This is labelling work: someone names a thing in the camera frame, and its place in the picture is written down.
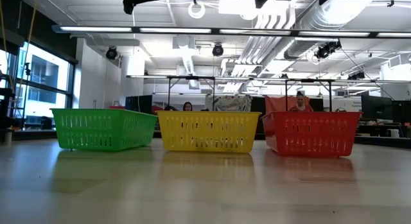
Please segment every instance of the ceiling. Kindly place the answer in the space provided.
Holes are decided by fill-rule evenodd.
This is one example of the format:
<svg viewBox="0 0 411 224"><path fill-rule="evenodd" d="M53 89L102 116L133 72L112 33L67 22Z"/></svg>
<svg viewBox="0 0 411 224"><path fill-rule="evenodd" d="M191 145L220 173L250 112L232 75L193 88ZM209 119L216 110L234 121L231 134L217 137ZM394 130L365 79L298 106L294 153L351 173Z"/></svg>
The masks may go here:
<svg viewBox="0 0 411 224"><path fill-rule="evenodd" d="M34 5L35 0L24 0ZM296 4L297 19L314 0L305 0ZM88 26L179 26L203 28L253 28L256 19L247 21L239 15L220 14L218 9L207 6L201 19L194 19L188 14L191 0L170 0L170 9L165 1L137 5L133 16L123 12L122 0L39 0L38 10L64 25ZM207 0L212 6L218 6L218 0ZM393 7L387 7L387 2L375 2L368 6L359 16L344 26L345 30L411 30L411 0L397 0ZM248 37L196 35L196 43L201 43L200 56L194 56L195 65L220 66L223 58L215 58L211 50L215 42L221 42L225 54L239 56L245 47ZM143 35L143 34L102 34L94 35L96 41L108 39L137 39L143 44L150 60L146 68L151 71L158 69L175 69L182 64L182 59L171 52L173 35ZM356 64L369 63L366 71L372 77L378 77L379 64L384 60L379 57L390 57L393 52L411 51L411 40L383 39L342 39L342 47L346 54L339 51L320 64L313 63L312 53L292 65L293 74L301 78L322 73L329 76L355 67ZM121 47L121 52L131 53L132 47Z"/></svg>

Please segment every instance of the plastic basket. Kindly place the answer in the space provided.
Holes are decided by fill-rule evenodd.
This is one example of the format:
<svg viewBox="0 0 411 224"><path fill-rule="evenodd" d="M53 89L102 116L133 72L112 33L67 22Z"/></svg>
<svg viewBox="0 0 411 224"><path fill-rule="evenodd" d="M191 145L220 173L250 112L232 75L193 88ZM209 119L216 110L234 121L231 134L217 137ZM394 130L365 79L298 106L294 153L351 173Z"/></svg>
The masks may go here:
<svg viewBox="0 0 411 224"><path fill-rule="evenodd" d="M151 142L157 116L113 109L52 109L61 148L118 151Z"/></svg>
<svg viewBox="0 0 411 224"><path fill-rule="evenodd" d="M259 112L157 111L166 150L249 153Z"/></svg>
<svg viewBox="0 0 411 224"><path fill-rule="evenodd" d="M360 112L271 112L267 145L283 156L350 156Z"/></svg>

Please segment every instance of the black cable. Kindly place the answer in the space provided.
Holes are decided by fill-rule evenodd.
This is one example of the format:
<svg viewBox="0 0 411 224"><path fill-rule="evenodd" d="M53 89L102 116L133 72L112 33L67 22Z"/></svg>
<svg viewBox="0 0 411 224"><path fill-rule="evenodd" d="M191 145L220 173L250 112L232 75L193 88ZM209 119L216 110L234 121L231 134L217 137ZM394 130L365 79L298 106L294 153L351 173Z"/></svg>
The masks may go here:
<svg viewBox="0 0 411 224"><path fill-rule="evenodd" d="M368 76L367 73L365 73L365 71L363 71L363 70L360 68L360 66L358 66L358 65L354 62L354 60L353 60L342 48L341 48L341 51L348 57L348 59L350 59L350 60L352 61L352 63L355 64L355 66L356 66L360 71L362 71L362 72L364 73L364 75L365 75L366 77L368 77L370 80L373 80L373 79L371 79L371 77ZM382 89L379 84L377 84L376 82L373 82L373 83L375 83L375 85L377 85L377 86L381 89L381 91L383 91L383 92L384 92L386 95L388 95L393 101L395 101L395 99L394 99L390 94L388 94L388 92L386 92L384 89Z"/></svg>

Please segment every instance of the red basket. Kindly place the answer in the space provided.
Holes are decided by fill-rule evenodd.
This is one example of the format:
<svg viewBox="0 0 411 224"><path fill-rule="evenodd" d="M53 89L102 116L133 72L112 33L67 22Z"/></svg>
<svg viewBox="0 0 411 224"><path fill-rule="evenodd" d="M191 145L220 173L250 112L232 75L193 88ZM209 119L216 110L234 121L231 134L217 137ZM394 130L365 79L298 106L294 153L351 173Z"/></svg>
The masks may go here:
<svg viewBox="0 0 411 224"><path fill-rule="evenodd" d="M267 145L282 156L350 156L360 112L271 112Z"/></svg>

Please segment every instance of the person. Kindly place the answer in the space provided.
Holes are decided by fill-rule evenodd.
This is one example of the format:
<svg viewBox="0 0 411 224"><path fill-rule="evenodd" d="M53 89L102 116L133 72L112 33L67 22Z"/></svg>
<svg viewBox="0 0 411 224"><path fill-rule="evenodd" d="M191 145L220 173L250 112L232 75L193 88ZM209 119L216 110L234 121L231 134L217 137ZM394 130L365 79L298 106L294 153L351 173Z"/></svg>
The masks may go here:
<svg viewBox="0 0 411 224"><path fill-rule="evenodd" d="M190 102L185 102L182 106L183 111L193 111L193 105Z"/></svg>
<svg viewBox="0 0 411 224"><path fill-rule="evenodd" d="M297 104L289 109L290 112L314 112L310 105L305 103L302 92L297 92Z"/></svg>

